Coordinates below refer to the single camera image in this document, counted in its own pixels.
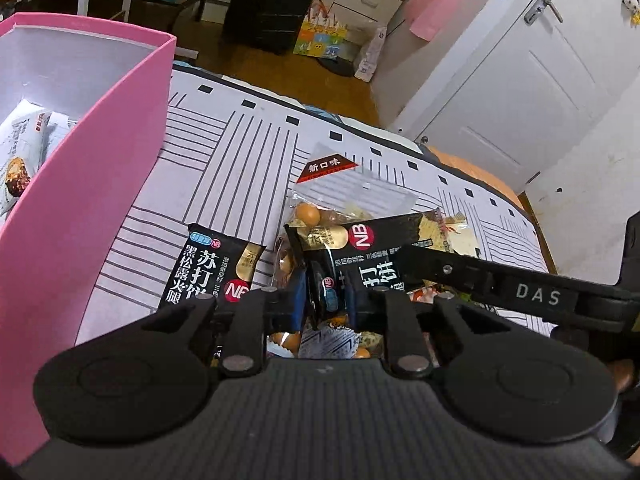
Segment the black snack package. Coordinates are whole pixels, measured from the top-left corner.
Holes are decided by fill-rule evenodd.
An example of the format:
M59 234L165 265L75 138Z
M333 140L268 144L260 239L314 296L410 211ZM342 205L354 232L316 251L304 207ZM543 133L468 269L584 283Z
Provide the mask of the black snack package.
M218 306L232 305L251 289L264 246L189 225L189 239L167 281L158 308L196 294L213 294Z
M404 290L393 255L414 244L450 252L447 227L440 211L412 213L349 224L287 227L291 245L302 250L310 300L319 319L350 311L352 291L371 286Z

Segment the blue label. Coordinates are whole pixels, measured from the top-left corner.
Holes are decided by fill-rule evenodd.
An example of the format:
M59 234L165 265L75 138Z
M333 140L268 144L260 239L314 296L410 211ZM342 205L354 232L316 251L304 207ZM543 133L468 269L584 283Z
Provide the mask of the blue label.
M191 233L189 238L191 238L192 241L203 245L211 245L211 242L213 241L210 236L201 235L200 233Z

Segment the wooden floor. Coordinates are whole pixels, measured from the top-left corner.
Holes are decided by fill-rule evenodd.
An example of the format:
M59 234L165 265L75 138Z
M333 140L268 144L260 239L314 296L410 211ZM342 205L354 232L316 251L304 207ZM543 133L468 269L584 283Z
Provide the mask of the wooden floor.
M200 52L196 64L206 70L379 126L368 83L335 75L312 57L277 56L244 45L227 44L220 37L222 26L217 23L180 23L175 32L178 46Z

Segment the metal rivet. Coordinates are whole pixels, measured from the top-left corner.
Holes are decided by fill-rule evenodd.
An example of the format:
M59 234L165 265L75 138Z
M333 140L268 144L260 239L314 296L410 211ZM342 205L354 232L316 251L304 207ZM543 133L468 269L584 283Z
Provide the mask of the metal rivet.
M254 360L247 355L231 355L222 361L222 367L230 372L245 372L254 366Z
M398 359L398 366L407 372L420 373L429 368L430 362L421 355L405 355Z

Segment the suitcase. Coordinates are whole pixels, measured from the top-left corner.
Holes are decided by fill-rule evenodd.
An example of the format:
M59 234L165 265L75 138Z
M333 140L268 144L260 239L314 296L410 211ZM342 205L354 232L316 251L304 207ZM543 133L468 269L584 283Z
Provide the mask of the suitcase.
M292 52L313 0L231 0L224 34L276 54Z

